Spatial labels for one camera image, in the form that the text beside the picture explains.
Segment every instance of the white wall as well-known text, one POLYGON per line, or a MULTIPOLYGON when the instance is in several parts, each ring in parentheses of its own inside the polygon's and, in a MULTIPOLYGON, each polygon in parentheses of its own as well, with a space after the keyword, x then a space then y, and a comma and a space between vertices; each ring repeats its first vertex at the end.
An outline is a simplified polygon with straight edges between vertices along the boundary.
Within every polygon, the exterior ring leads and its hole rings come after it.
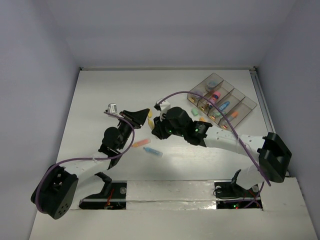
POLYGON ((298 0, 259 65, 275 130, 320 237, 320 1, 298 0))
POLYGON ((45 1, 0 1, 0 239, 29 239, 79 73, 45 1))
POLYGON ((82 67, 256 66, 295 0, 46 0, 82 67))

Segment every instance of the pink cap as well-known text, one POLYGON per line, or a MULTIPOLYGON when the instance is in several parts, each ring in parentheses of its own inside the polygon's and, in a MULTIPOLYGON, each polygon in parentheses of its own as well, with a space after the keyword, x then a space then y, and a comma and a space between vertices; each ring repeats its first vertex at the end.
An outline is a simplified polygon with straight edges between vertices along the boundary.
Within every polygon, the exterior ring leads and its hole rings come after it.
POLYGON ((221 93, 219 91, 215 91, 213 94, 212 94, 212 97, 216 95, 217 97, 215 97, 216 99, 220 98, 221 96, 221 93))

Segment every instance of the green object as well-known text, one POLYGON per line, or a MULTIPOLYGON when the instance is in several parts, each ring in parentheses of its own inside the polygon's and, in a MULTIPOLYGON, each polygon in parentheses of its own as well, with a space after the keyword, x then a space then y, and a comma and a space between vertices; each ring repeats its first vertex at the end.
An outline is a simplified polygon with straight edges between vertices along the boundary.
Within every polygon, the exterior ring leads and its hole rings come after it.
POLYGON ((196 108, 193 108, 191 110, 191 112, 192 112, 193 116, 197 116, 198 115, 198 110, 196 108))
POLYGON ((221 117, 221 116, 222 116, 220 112, 214 112, 214 113, 213 113, 213 115, 214 115, 216 118, 218 118, 218 117, 221 117))

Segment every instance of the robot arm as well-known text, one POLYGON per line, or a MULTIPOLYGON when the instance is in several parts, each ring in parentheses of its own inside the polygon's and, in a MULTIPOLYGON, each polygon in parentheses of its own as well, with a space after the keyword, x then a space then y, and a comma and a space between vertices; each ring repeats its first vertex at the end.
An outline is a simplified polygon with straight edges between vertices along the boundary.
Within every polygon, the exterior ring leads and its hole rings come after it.
MULTIPOLYGON (((167 101, 155 108, 161 114, 154 119, 152 134, 159 139, 176 135, 192 145, 220 148, 247 156, 247 152, 239 144, 239 139, 242 139, 264 175, 275 183, 284 181, 292 154, 276 133, 269 132, 267 136, 240 135, 236 138, 233 133, 211 123, 193 121, 185 110, 180 107, 170 108, 167 101)), ((231 189, 226 189, 227 192, 239 187, 247 190, 265 180, 255 165, 237 171, 232 179, 233 185, 230 186, 231 189)))
MULTIPOLYGON (((208 122, 193 121, 185 110, 180 107, 170 108, 170 104, 167 101, 156 105, 155 108, 161 113, 159 117, 154 118, 152 134, 159 139, 163 140, 171 135, 176 135, 183 137, 192 145, 221 148, 247 155, 239 145, 239 139, 231 132, 213 126, 208 122)), ((139 129, 146 121, 148 113, 149 109, 144 109, 138 112, 123 111, 120 112, 120 115, 134 129, 139 129)), ((59 219, 70 208, 77 185, 93 175, 104 181, 101 192, 94 195, 97 197, 111 197, 112 180, 102 172, 113 168, 119 162, 121 154, 118 150, 123 149, 131 133, 132 128, 122 121, 119 123, 118 128, 107 128, 98 151, 108 157, 115 157, 114 159, 106 161, 69 161, 61 166, 50 167, 51 170, 47 171, 46 178, 40 186, 39 195, 36 196, 38 186, 31 196, 31 201, 36 203, 36 198, 38 198, 42 209, 41 212, 49 214, 54 219, 59 219)), ((271 132, 266 137, 247 135, 239 137, 244 141, 248 151, 253 155, 267 178, 270 181, 282 183, 291 159, 291 152, 280 137, 271 132)), ((264 178, 261 173, 256 166, 252 165, 247 169, 238 170, 231 181, 220 185, 219 191, 216 190, 219 195, 216 196, 218 198, 239 196, 241 192, 243 193, 243 190, 249 189, 262 181, 264 181, 264 178)))

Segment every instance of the plastic compartment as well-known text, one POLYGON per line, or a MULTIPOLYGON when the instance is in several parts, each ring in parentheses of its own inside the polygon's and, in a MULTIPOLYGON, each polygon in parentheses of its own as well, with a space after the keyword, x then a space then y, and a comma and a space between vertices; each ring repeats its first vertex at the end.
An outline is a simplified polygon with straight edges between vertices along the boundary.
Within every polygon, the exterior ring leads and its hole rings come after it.
MULTIPOLYGON (((226 117, 230 119, 232 126, 235 128, 256 106, 257 104, 246 96, 239 104, 227 113, 226 117)), ((231 131, 231 128, 225 119, 220 120, 219 126, 222 129, 231 131)))
MULTIPOLYGON (((223 108, 222 111, 226 115, 245 97, 246 96, 242 92, 240 92, 238 89, 235 88, 231 92, 229 92, 224 98, 222 98, 221 101, 219 101, 219 103, 217 104, 217 107, 223 108)), ((215 108, 210 109, 208 116, 216 124, 218 124, 220 120, 223 118, 221 114, 218 112, 218 110, 215 108)))
MULTIPOLYGON (((212 73, 205 80, 203 80, 196 87, 194 87, 190 92, 198 93, 205 96, 208 93, 213 93, 213 90, 215 89, 215 87, 218 86, 223 81, 224 79, 222 77, 220 77, 215 73, 212 73)), ((198 106, 198 102, 201 98, 196 95, 188 93, 187 99, 190 102, 192 102, 195 106, 198 106)))
MULTIPOLYGON (((215 91, 218 91, 220 93, 220 97, 217 101, 215 101, 216 104, 218 104, 225 96, 227 96, 233 89, 235 89, 234 86, 232 86, 230 83, 228 83, 227 81, 223 81, 221 83, 219 83, 216 87, 214 87, 211 92, 208 92, 205 97, 207 99, 211 99, 212 94, 215 91)), ((198 105, 197 107, 204 112, 205 114, 208 115, 209 111, 213 108, 212 106, 209 105, 209 103, 204 100, 201 99, 198 101, 198 105)))

